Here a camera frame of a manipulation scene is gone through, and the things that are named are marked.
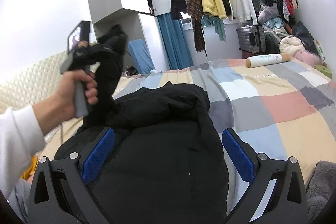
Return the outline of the person's left hand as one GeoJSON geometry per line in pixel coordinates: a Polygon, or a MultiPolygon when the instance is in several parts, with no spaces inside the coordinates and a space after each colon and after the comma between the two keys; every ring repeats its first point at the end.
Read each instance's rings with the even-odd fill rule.
{"type": "Polygon", "coordinates": [[[75,117],[75,84],[84,84],[86,88],[84,92],[86,103],[95,105],[98,102],[97,83],[93,72],[86,73],[83,70],[65,72],[55,92],[55,100],[58,106],[56,114],[59,116],[60,122],[68,121],[75,117]]]}

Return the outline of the white left sleeve forearm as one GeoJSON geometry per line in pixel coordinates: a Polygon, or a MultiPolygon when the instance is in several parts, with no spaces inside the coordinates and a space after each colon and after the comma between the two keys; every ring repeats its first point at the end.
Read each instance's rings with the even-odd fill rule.
{"type": "Polygon", "coordinates": [[[45,135],[66,120],[61,101],[52,96],[1,114],[1,192],[10,195],[31,158],[45,146],[45,135]]]}

